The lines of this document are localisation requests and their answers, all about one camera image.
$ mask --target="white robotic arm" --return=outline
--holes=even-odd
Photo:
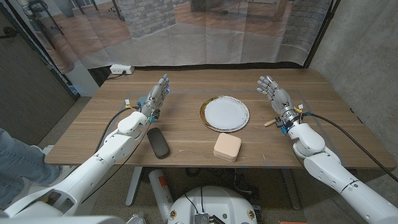
[[[74,215],[79,205],[96,190],[100,180],[117,162],[130,156],[137,142],[144,137],[140,128],[146,127],[153,118],[159,117],[159,108],[169,92],[169,79],[164,75],[151,90],[141,112],[135,111],[118,123],[103,146],[86,162],[74,170],[59,184],[30,194],[11,205],[4,212],[9,218],[62,217]],[[49,197],[53,203],[44,203]]]
[[[325,146],[323,138],[301,122],[289,94],[269,76],[257,81],[257,90],[266,95],[280,118],[277,126],[291,139],[294,153],[304,159],[305,169],[314,178],[337,191],[368,223],[397,223],[398,208],[348,172],[339,157]]]

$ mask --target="black cable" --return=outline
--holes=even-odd
[[[203,214],[205,213],[205,209],[203,208],[203,194],[201,192],[201,188],[203,186],[200,186],[200,198],[201,198],[201,212],[203,212]]]
[[[148,128],[147,128],[147,130],[145,131],[145,133],[144,133],[144,135],[143,135],[141,141],[139,141],[138,145],[137,145],[136,148],[133,150],[133,152],[130,154],[130,156],[120,165],[120,167],[119,167],[110,177],[108,177],[108,178],[105,180],[105,182],[104,182],[103,184],[101,184],[93,193],[91,193],[91,194],[90,194],[86,199],[84,199],[81,203],[84,203],[84,202],[85,202],[87,199],[89,199],[95,192],[97,192],[97,190],[99,190],[104,184],[106,184],[107,181],[108,181],[110,178],[112,178],[113,175],[115,175],[115,174],[119,171],[119,169],[122,168],[122,166],[130,159],[130,157],[132,156],[132,154],[136,151],[136,149],[138,148],[138,146],[141,144],[142,140],[144,139],[145,134],[147,133],[147,131],[148,131],[148,129],[149,129],[149,126],[150,126],[150,124],[148,125]]]
[[[96,153],[96,152],[100,149],[100,145],[101,145],[101,143],[102,143],[102,140],[104,139],[104,136],[105,136],[105,134],[106,134],[106,132],[107,132],[107,130],[108,130],[108,128],[109,128],[109,125],[111,125],[112,121],[113,121],[117,116],[119,116],[119,114],[123,113],[124,111],[126,111],[126,110],[128,110],[128,109],[132,109],[132,108],[124,108],[123,110],[121,110],[121,111],[119,111],[118,113],[116,113],[116,114],[113,116],[113,118],[108,122],[108,125],[106,125],[106,128],[105,128],[105,130],[104,130],[104,133],[102,133],[101,139],[99,140],[99,143],[98,143],[97,148],[95,149],[95,152],[94,152],[94,153]]]
[[[116,77],[107,78],[106,80],[111,80],[111,79],[119,78],[120,76],[122,76],[122,75],[124,75],[124,74],[126,74],[126,71],[125,71],[125,70],[123,70],[122,74],[120,74],[120,75],[118,75],[118,76],[116,76]]]
[[[348,138],[350,138],[355,143],[355,145],[357,145],[363,152],[365,152],[365,154],[368,155],[373,160],[373,162],[375,162],[382,170],[384,170],[386,172],[386,174],[388,174],[396,182],[398,182],[398,178],[394,174],[392,174],[387,168],[385,168],[375,157],[372,156],[372,154],[370,154],[364,147],[362,147],[362,145],[360,145],[360,143],[358,143],[353,137],[351,137],[342,127],[338,126],[334,122],[332,122],[322,116],[319,116],[319,115],[316,115],[313,113],[310,113],[309,115],[314,116],[319,119],[322,119],[322,120],[326,121],[327,123],[330,123],[334,127],[338,128],[340,131],[342,131]]]
[[[193,202],[191,200],[189,200],[189,198],[187,197],[187,195],[184,193],[185,197],[188,199],[189,202],[191,202],[191,204],[195,207],[195,210],[197,211],[197,214],[199,214],[197,207],[193,204]]]
[[[290,138],[288,137],[287,134],[285,134],[285,136],[286,136],[287,140],[289,141],[289,144],[290,144],[290,146],[291,146],[291,148],[292,148],[292,150],[293,150],[294,155],[296,156],[296,159],[297,159],[298,162],[301,164],[301,166],[305,169],[304,164],[302,164],[301,160],[297,157],[296,153],[294,152],[294,148],[293,148],[292,142],[290,141]],[[317,180],[313,179],[312,177],[311,177],[311,179],[314,181],[314,183],[316,183],[316,184],[318,185],[319,188],[322,189],[323,193],[325,193],[325,194],[330,198],[330,200],[331,200],[332,202],[334,202],[334,203],[337,205],[337,207],[339,207],[345,214],[347,214],[347,216],[349,216],[352,220],[354,220],[354,222],[356,222],[357,224],[360,224],[360,223],[359,223],[354,217],[352,217],[345,209],[343,209],[343,207],[341,207],[341,206],[328,194],[328,192],[326,192],[326,190],[325,190],[321,185],[318,184],[318,181],[317,181]]]

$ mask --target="white plate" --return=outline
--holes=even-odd
[[[199,114],[203,124],[219,132],[237,131],[249,121],[246,105],[231,96],[215,96],[206,100]]]

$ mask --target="sponge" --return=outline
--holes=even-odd
[[[221,133],[214,146],[214,155],[226,161],[234,162],[238,156],[241,143],[240,138]]]

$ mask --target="blue jeans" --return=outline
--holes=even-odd
[[[38,184],[51,184],[62,166],[44,162],[39,149],[12,138],[0,128],[0,205],[7,205],[24,189],[21,177]]]

